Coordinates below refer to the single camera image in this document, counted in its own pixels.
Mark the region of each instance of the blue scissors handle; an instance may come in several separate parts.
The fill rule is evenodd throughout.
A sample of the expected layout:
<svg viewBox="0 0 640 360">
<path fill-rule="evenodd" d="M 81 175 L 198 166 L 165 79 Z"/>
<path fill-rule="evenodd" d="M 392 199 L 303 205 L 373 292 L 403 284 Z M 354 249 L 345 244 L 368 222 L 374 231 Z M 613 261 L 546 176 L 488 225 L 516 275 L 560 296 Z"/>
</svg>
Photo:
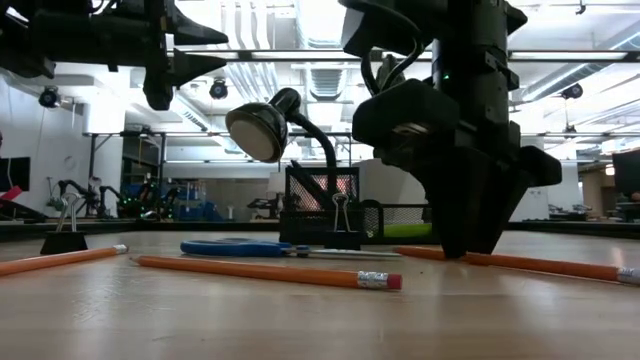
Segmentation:
<svg viewBox="0 0 640 360">
<path fill-rule="evenodd" d="M 233 257 L 281 257 L 294 250 L 289 243 L 222 239 L 216 241 L 183 241 L 180 250 L 186 254 Z"/>
</svg>

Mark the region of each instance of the binder clip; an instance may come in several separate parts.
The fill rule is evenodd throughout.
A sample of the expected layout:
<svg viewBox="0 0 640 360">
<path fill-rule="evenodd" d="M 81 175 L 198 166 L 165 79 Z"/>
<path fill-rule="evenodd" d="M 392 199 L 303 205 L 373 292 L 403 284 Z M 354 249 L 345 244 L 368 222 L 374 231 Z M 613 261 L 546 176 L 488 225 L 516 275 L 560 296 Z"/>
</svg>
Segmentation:
<svg viewBox="0 0 640 360">
<path fill-rule="evenodd" d="M 331 197 L 336 206 L 333 222 L 333 232 L 327 233 L 325 249 L 360 250 L 360 245 L 367 239 L 366 233 L 351 229 L 349 222 L 349 196 L 344 193 L 336 193 Z"/>
<path fill-rule="evenodd" d="M 85 233 L 77 231 L 76 228 L 76 204 L 80 199 L 80 195 L 76 193 L 65 193 L 61 196 L 63 209 L 58 226 L 56 231 L 47 233 L 40 255 L 64 254 L 88 249 L 84 238 Z M 69 213 L 71 213 L 71 231 L 63 231 L 64 221 Z"/>
</svg>

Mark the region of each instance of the lamp neck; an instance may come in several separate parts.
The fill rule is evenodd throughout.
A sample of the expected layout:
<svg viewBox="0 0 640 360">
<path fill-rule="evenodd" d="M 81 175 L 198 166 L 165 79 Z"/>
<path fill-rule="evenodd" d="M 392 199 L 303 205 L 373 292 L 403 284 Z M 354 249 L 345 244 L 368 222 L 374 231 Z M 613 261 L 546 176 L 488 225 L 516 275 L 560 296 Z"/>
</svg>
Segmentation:
<svg viewBox="0 0 640 360">
<path fill-rule="evenodd" d="M 338 162 L 336 161 L 336 151 L 333 148 L 331 141 L 329 141 L 327 134 L 325 134 L 324 131 L 320 130 L 319 127 L 315 126 L 311 121 L 309 121 L 309 119 L 307 119 L 300 113 L 288 117 L 287 121 L 303 128 L 306 132 L 309 133 L 309 135 L 318 140 L 320 146 L 322 146 L 322 149 L 324 150 L 324 156 L 327 160 L 327 169 L 329 170 L 329 175 L 327 177 L 327 191 L 331 195 L 335 194 L 338 188 L 338 181 L 335 172 L 335 169 L 338 166 Z"/>
<path fill-rule="evenodd" d="M 292 88 L 284 88 L 278 91 L 269 100 L 269 105 L 284 114 L 285 118 L 297 114 L 301 104 L 300 94 Z"/>
</svg>

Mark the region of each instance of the lamp shade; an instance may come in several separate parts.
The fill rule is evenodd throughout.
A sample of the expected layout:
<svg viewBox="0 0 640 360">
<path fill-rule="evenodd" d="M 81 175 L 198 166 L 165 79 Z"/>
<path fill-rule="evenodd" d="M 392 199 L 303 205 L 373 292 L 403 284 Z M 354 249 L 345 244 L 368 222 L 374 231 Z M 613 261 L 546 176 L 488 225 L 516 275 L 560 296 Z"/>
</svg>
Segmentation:
<svg viewBox="0 0 640 360">
<path fill-rule="evenodd" d="M 249 103 L 227 113 L 225 123 L 231 139 L 251 158 L 277 162 L 287 144 L 284 115 L 270 104 Z"/>
</svg>

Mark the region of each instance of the pencil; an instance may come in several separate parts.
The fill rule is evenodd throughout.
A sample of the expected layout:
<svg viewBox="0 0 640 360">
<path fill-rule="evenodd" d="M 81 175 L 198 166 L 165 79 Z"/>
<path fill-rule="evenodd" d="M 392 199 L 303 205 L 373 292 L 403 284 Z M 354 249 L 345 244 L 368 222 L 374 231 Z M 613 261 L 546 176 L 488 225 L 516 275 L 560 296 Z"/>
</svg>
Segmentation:
<svg viewBox="0 0 640 360">
<path fill-rule="evenodd" d="M 445 260 L 440 250 L 418 246 L 399 246 L 395 252 L 430 260 Z M 556 275 L 575 276 L 594 280 L 612 281 L 640 285 L 640 269 L 592 265 L 568 261 L 543 260 L 508 255 L 484 255 L 467 253 L 458 259 L 472 265 L 498 266 L 510 269 L 544 272 Z"/>
<path fill-rule="evenodd" d="M 242 276 L 255 279 L 359 289 L 400 290 L 402 288 L 402 275 L 380 272 L 323 270 L 163 256 L 140 256 L 132 260 L 141 266 L 147 267 Z"/>
<path fill-rule="evenodd" d="M 0 262 L 0 276 L 48 267 L 67 265 L 80 261 L 100 259 L 124 254 L 129 251 L 126 245 L 114 245 L 104 249 L 75 251 L 66 254 L 39 256 L 34 258 Z"/>
</svg>

